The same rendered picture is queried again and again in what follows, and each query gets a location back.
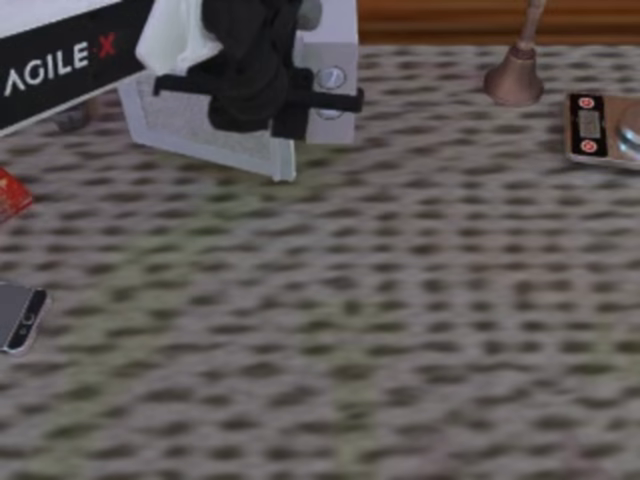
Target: wooden board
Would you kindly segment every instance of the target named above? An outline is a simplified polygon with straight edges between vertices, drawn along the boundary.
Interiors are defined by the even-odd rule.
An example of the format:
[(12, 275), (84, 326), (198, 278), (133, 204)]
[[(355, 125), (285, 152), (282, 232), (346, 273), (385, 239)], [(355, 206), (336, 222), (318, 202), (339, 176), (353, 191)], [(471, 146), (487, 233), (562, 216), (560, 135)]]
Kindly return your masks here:
[[(359, 0), (364, 44), (505, 44), (526, 0)], [(640, 44), (640, 0), (548, 0), (540, 44)]]

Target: red packet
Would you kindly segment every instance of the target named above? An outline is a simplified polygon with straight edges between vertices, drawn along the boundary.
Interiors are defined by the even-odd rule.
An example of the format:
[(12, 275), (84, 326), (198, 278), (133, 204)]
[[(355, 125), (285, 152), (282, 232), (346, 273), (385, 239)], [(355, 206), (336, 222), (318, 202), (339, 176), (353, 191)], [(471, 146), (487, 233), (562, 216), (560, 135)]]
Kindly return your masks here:
[(15, 177), (0, 168), (0, 223), (4, 223), (33, 203), (33, 197)]

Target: gray tablecloth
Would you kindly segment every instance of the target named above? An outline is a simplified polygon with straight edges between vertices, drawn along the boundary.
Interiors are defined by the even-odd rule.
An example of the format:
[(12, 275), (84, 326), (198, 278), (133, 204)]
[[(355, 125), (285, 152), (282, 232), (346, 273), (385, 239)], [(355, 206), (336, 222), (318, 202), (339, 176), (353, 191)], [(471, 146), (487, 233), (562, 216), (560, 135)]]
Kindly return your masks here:
[(131, 144), (117, 98), (0, 142), (37, 203), (0, 276), (54, 305), (0, 362), (3, 480), (640, 479), (640, 178), (572, 168), (572, 89), (640, 50), (366, 48), (358, 142), (292, 185)]

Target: table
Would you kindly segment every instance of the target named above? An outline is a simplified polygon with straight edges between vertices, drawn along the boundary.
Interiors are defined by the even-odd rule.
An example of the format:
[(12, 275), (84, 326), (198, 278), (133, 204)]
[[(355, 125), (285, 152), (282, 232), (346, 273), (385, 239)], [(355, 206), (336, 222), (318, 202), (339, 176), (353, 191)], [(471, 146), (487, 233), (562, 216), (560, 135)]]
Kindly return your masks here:
[(0, 476), (640, 478), (640, 177), (560, 116), (640, 50), (542, 48), (508, 110), (504, 48), (364, 49), (357, 144), (292, 185), (136, 147), (112, 95), (3, 140), (37, 203), (0, 272), (54, 308), (0, 362)]

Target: smartphone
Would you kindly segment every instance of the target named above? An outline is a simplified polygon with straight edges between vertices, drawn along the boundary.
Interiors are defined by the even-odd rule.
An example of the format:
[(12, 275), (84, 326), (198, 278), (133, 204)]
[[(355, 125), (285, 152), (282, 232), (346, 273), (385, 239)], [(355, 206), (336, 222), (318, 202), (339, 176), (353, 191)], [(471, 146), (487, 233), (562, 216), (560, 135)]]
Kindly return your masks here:
[(0, 351), (25, 353), (48, 304), (45, 290), (0, 281)]

